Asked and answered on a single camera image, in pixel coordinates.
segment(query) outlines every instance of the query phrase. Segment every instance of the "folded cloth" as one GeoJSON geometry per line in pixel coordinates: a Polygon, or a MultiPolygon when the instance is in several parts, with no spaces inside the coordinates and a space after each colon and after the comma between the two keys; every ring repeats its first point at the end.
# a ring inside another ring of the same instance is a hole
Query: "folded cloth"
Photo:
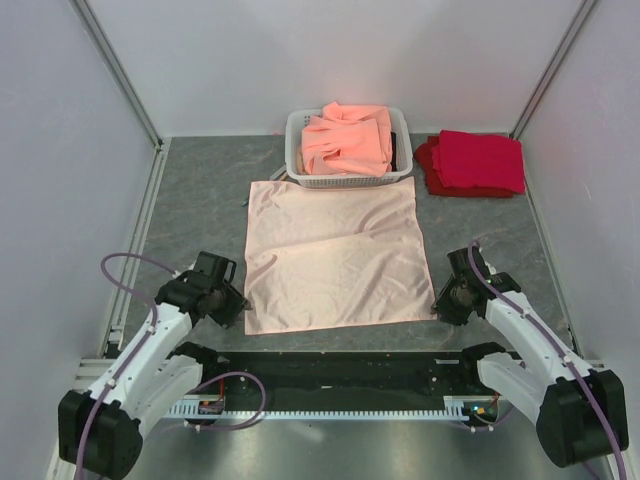
{"type": "Polygon", "coordinates": [[[445,187],[497,187],[524,193],[522,146],[500,135],[443,130],[433,168],[445,187]]]}
{"type": "Polygon", "coordinates": [[[331,103],[302,130],[302,157],[310,175],[391,171],[391,117],[378,105],[331,103]]]}
{"type": "Polygon", "coordinates": [[[511,198],[513,192],[505,188],[491,187],[471,187],[457,188],[445,187],[440,181],[438,173],[433,169],[434,154],[439,154],[439,137],[428,137],[427,141],[420,145],[413,156],[420,164],[425,173],[425,183],[429,190],[429,195],[438,195],[441,197],[496,197],[511,198]]]}
{"type": "Polygon", "coordinates": [[[373,188],[251,184],[247,335],[433,320],[413,178],[373,188]]]}

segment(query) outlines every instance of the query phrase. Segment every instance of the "wall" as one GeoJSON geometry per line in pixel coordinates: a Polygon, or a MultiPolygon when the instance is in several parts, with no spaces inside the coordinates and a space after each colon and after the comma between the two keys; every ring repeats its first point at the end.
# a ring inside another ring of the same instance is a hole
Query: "wall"
{"type": "Polygon", "coordinates": [[[622,378],[640,442],[640,3],[601,2],[524,135],[574,333],[622,378]]]}
{"type": "Polygon", "coordinates": [[[400,108],[414,132],[510,131],[579,0],[90,0],[165,136],[282,132],[400,108]]]}
{"type": "Polygon", "coordinates": [[[153,160],[67,0],[0,3],[0,146],[0,477],[40,479],[153,160]]]}

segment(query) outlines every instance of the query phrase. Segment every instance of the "red cloth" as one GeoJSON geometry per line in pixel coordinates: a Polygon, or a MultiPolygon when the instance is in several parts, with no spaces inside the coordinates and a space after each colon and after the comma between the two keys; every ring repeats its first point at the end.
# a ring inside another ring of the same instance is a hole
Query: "red cloth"
{"type": "Polygon", "coordinates": [[[443,130],[433,168],[445,187],[497,187],[524,193],[522,145],[500,135],[443,130]]]}
{"type": "Polygon", "coordinates": [[[427,142],[420,145],[413,154],[424,170],[426,177],[425,183],[429,189],[429,195],[438,195],[441,197],[513,197],[513,192],[504,188],[456,188],[442,185],[438,173],[433,169],[433,160],[431,158],[432,149],[438,146],[439,141],[440,139],[438,137],[429,137],[427,138],[427,142]]]}

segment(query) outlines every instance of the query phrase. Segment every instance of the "stack of folded red cloth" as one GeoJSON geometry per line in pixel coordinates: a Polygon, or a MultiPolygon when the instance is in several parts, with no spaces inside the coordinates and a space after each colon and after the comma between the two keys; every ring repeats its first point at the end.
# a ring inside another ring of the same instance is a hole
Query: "stack of folded red cloth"
{"type": "Polygon", "coordinates": [[[414,154],[426,174],[429,194],[510,198],[524,193],[522,146],[500,135],[443,130],[414,154]]]}

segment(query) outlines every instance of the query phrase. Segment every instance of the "dark red towel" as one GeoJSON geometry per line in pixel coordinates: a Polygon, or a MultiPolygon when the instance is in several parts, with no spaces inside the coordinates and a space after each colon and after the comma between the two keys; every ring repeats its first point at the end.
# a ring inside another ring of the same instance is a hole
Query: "dark red towel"
{"type": "Polygon", "coordinates": [[[420,145],[413,154],[424,170],[426,184],[430,195],[438,195],[441,197],[513,197],[513,192],[503,188],[456,188],[445,187],[442,185],[442,182],[438,177],[438,173],[433,169],[433,160],[431,158],[431,149],[437,146],[438,142],[438,137],[429,137],[427,138],[427,142],[420,145]]]}
{"type": "Polygon", "coordinates": [[[522,145],[501,135],[440,132],[433,168],[445,187],[497,187],[524,193],[522,145]]]}

